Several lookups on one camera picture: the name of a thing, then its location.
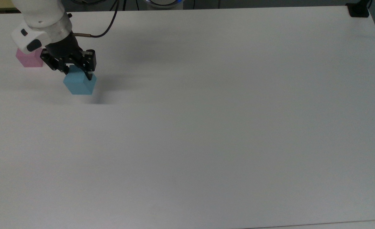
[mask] black cable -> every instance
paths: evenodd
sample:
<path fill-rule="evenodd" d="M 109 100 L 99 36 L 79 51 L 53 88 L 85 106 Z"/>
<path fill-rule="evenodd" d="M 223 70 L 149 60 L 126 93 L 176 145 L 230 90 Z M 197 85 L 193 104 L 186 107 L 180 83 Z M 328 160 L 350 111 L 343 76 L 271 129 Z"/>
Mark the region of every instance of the black cable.
<path fill-rule="evenodd" d="M 127 0 L 124 0 L 124 3 L 122 4 L 122 11 L 125 11 L 125 4 L 127 4 Z"/>
<path fill-rule="evenodd" d="M 92 5 L 95 5 L 95 4 L 99 4 L 99 3 L 102 3 L 104 2 L 105 0 L 98 0 L 98 1 L 95 1 L 95 2 L 92 2 L 92 3 L 87 3 L 87 2 L 78 2 L 76 0 L 70 0 L 72 3 L 74 4 L 79 4 L 79 5 L 87 5 L 87 6 L 92 6 Z"/>
<path fill-rule="evenodd" d="M 106 33 L 110 30 L 111 26 L 114 23 L 115 16 L 117 15 L 118 7 L 119 7 L 119 1 L 117 0 L 117 6 L 115 7 L 115 12 L 114 12 L 114 15 L 112 16 L 112 21 L 110 22 L 110 25 L 107 27 L 106 31 L 104 31 L 100 35 L 90 35 L 91 38 L 100 38 L 100 37 L 106 35 Z"/>
<path fill-rule="evenodd" d="M 117 1 L 118 0 L 115 0 L 113 3 L 112 3 L 112 7 L 110 8 L 110 10 L 109 11 L 111 11 L 113 8 L 114 8 L 114 6 L 115 6 L 115 3 L 117 3 Z"/>

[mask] black button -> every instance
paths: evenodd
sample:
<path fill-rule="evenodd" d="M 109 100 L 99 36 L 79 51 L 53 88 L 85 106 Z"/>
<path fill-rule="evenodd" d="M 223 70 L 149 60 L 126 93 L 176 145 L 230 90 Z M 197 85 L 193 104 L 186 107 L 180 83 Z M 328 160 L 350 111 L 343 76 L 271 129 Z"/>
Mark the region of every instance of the black button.
<path fill-rule="evenodd" d="M 38 39 L 35 39 L 31 43 L 29 43 L 29 45 L 26 47 L 26 49 L 28 49 L 28 51 L 32 52 L 35 49 L 41 48 L 41 47 L 42 47 L 42 43 Z"/>
<path fill-rule="evenodd" d="M 21 29 L 21 33 L 22 33 L 22 35 L 24 35 L 24 37 L 25 37 L 26 35 L 28 35 L 28 33 L 25 31 L 25 29 Z"/>

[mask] floor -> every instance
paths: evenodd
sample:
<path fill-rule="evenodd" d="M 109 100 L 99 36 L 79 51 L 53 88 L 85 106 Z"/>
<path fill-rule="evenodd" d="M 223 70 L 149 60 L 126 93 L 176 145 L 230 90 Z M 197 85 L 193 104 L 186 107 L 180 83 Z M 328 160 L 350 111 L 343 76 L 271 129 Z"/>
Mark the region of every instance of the floor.
<path fill-rule="evenodd" d="M 62 0 L 67 11 L 106 11 L 109 10 L 114 0 L 104 0 L 99 4 L 85 6 L 75 4 L 73 1 L 80 0 Z M 137 10 L 137 4 L 140 10 L 146 10 L 144 0 L 128 0 L 126 10 Z M 346 3 L 356 3 L 357 0 L 221 0 L 221 8 L 257 8 L 257 7 L 288 7 L 288 6 L 344 6 Z M 194 0 L 185 0 L 184 8 L 193 9 Z M 218 0 L 196 0 L 195 9 L 216 9 Z M 375 0 L 372 2 L 370 13 L 375 22 Z"/>

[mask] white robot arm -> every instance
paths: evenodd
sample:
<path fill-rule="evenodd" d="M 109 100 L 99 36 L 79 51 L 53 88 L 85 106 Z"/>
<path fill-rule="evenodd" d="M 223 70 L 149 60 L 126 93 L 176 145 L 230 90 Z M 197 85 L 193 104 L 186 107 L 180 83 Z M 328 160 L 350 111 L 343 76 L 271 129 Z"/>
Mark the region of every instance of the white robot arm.
<path fill-rule="evenodd" d="M 72 32 L 70 15 L 65 12 L 60 0 L 12 0 L 22 12 L 24 21 L 13 30 L 11 36 L 23 53 L 45 47 L 41 58 L 53 70 L 65 74 L 74 64 L 92 79 L 95 70 L 94 50 L 83 51 Z"/>

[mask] pink cube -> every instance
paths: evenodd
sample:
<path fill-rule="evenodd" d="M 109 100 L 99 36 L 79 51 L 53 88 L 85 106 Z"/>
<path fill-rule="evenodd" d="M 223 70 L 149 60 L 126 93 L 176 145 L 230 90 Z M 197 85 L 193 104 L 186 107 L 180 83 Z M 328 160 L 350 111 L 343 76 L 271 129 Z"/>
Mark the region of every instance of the pink cube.
<path fill-rule="evenodd" d="M 41 59 L 41 52 L 42 48 L 38 48 L 30 54 L 24 54 L 21 50 L 17 49 L 15 56 L 25 68 L 39 68 L 44 64 L 44 61 Z"/>

